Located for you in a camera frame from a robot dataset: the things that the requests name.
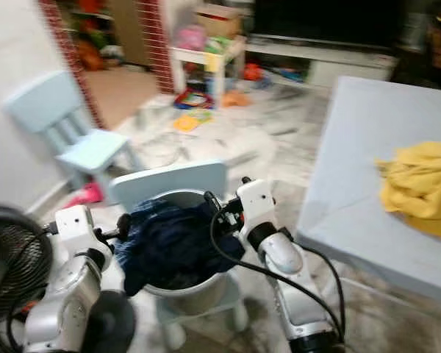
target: shelf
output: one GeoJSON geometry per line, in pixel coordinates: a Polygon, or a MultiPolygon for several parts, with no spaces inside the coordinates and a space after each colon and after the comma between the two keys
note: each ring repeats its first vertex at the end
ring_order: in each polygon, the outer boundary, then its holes
{"type": "Polygon", "coordinates": [[[286,77],[283,77],[279,74],[275,74],[274,72],[263,70],[263,75],[266,77],[269,77],[273,83],[276,83],[277,85],[284,85],[284,86],[290,86],[294,88],[318,88],[318,86],[310,85],[305,82],[296,82],[291,79],[287,79],[286,77]]]}
{"type": "Polygon", "coordinates": [[[370,68],[391,68],[395,58],[383,54],[360,53],[337,49],[315,48],[311,46],[293,46],[287,44],[247,44],[246,51],[263,54],[283,55],[285,57],[302,57],[304,59],[341,63],[370,68]]]}

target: pink object on floor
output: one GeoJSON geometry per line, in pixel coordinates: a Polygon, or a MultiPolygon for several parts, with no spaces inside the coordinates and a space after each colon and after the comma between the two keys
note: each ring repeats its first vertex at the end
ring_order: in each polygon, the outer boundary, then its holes
{"type": "Polygon", "coordinates": [[[76,204],[91,204],[93,202],[101,202],[104,200],[104,195],[101,192],[99,185],[96,182],[89,182],[81,190],[78,196],[75,196],[63,208],[69,208],[76,204]]]}

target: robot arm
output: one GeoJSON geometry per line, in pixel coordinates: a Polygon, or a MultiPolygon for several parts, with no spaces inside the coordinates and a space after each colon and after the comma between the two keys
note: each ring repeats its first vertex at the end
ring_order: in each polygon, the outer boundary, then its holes
{"type": "MultiPolygon", "coordinates": [[[[274,200],[265,180],[250,181],[237,190],[243,226],[239,238],[257,252],[260,262],[269,271],[279,274],[309,292],[320,293],[304,261],[304,250],[292,242],[287,230],[278,230],[274,200]]],[[[277,279],[269,278],[273,286],[276,309],[293,353],[341,352],[338,337],[327,312],[312,298],[277,279]]]]}
{"type": "Polygon", "coordinates": [[[25,323],[24,352],[79,352],[88,317],[100,294],[101,272],[110,264],[109,246],[97,239],[85,206],[56,213],[69,260],[51,277],[43,299],[25,323]]]}

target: doorway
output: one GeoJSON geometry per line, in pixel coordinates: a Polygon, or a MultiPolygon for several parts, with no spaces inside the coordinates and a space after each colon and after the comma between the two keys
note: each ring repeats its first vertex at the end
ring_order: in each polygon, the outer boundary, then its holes
{"type": "Polygon", "coordinates": [[[102,125],[117,129],[159,91],[157,78],[150,72],[135,2],[56,0],[55,4],[102,125]]]}

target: yellow towel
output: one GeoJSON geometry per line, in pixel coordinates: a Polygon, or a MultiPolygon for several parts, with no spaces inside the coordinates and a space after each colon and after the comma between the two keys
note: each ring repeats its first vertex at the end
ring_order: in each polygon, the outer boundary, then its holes
{"type": "Polygon", "coordinates": [[[399,149],[392,162],[377,161],[385,178],[381,201],[408,225],[441,237],[441,142],[399,149]]]}

